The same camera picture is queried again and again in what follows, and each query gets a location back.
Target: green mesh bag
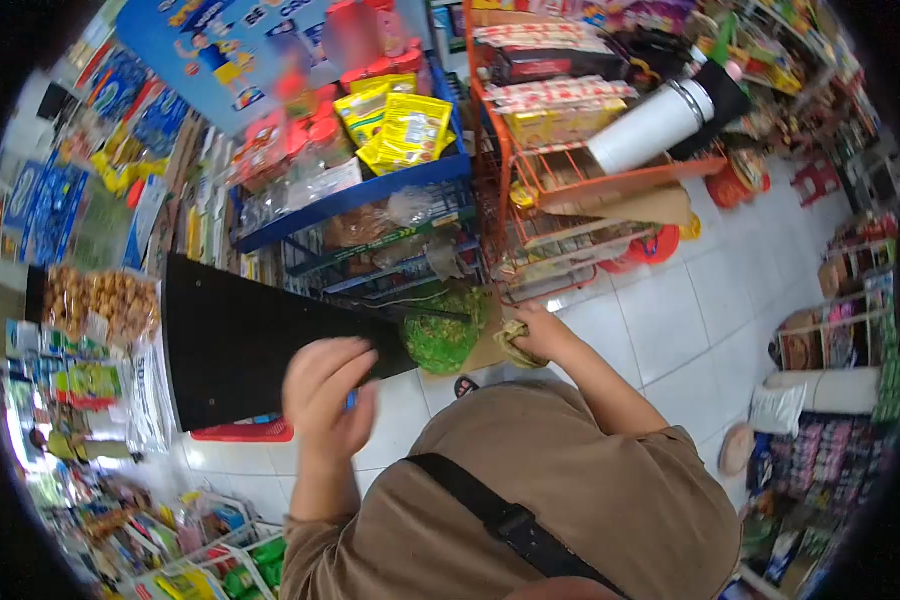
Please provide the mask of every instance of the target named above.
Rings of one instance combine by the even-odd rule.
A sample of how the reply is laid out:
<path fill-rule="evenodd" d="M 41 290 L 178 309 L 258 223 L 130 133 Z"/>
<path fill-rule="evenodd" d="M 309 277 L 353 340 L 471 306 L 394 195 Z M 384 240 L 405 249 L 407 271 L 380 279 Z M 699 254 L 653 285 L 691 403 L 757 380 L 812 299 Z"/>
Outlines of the green mesh bag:
<path fill-rule="evenodd" d="M 440 291 L 433 288 L 430 294 Z M 484 297 L 477 288 L 451 289 L 438 297 L 412 306 L 470 315 L 470 322 L 451 318 L 411 316 L 404 318 L 403 341 L 409 357 L 427 373 L 447 376 L 464 366 L 486 324 Z"/>

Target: sandal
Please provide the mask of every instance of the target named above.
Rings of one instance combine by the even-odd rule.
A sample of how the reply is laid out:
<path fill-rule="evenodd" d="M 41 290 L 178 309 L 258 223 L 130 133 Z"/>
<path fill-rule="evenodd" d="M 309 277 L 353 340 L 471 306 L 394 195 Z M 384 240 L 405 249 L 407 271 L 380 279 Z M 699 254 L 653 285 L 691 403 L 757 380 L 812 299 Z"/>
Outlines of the sandal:
<path fill-rule="evenodd" d="M 477 383 L 473 379 L 467 377 L 466 375 L 461 375 L 460 377 L 457 377 L 456 383 L 454 384 L 454 387 L 453 387 L 453 391 L 454 391 L 454 394 L 456 395 L 457 400 L 459 400 L 459 399 L 463 398 L 464 396 L 466 396 L 467 394 L 469 394 L 471 392 L 475 392 L 476 390 L 479 390 L 479 389 L 480 389 L 480 386 L 477 385 Z"/>

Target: strap buckle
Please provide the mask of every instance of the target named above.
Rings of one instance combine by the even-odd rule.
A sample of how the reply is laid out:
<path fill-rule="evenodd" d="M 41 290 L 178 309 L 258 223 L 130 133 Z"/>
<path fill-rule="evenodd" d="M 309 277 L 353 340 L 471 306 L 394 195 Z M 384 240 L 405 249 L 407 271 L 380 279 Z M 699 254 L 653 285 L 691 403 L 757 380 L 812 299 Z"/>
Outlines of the strap buckle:
<path fill-rule="evenodd" d="M 495 523 L 484 524 L 486 531 L 500 542 L 509 544 L 515 535 L 529 533 L 537 525 L 537 516 L 522 504 L 508 504 Z"/>

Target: white bottle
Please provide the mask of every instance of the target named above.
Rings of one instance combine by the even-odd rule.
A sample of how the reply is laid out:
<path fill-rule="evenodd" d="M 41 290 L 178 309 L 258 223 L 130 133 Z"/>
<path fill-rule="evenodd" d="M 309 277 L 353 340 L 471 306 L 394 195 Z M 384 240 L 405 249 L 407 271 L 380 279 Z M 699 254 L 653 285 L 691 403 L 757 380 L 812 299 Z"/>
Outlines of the white bottle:
<path fill-rule="evenodd" d="M 713 101 L 693 79 L 668 81 L 645 102 L 593 136 L 586 146 L 608 175 L 630 171 L 700 130 Z"/>

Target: popcorn bag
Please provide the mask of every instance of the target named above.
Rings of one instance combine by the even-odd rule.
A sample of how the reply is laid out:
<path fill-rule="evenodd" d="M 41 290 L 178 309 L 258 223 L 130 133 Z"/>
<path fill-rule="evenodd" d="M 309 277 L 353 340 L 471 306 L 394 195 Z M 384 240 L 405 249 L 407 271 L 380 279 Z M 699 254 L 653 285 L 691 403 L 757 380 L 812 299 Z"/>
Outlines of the popcorn bag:
<path fill-rule="evenodd" d="M 44 324 L 109 346 L 153 341 L 160 326 L 157 282 L 131 270 L 52 267 L 43 307 Z"/>

